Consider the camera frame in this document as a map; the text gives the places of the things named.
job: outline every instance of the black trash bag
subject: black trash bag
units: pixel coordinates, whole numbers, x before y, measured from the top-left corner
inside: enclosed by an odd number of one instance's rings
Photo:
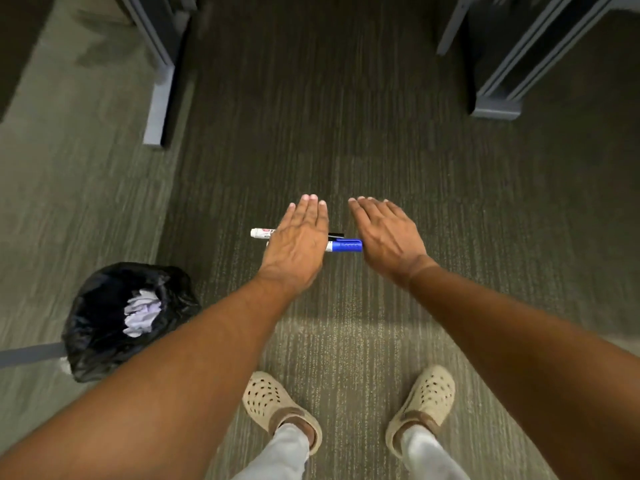
[[[142,289],[156,293],[162,310],[151,332],[130,337],[123,332],[124,307]],[[179,267],[120,262],[96,271],[78,291],[62,332],[74,379],[89,382],[107,377],[200,310],[191,279]]]

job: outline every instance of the foot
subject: foot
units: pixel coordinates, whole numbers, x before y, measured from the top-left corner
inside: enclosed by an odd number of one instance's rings
[[[400,439],[408,428],[416,424],[437,435],[451,411],[455,396],[456,383],[448,370],[441,365],[423,370],[387,427],[385,441],[389,450],[402,458]]]
[[[243,396],[244,409],[249,417],[270,435],[283,424],[300,428],[309,439],[309,455],[322,443],[322,429],[316,418],[297,405],[282,384],[266,372],[254,372]]]

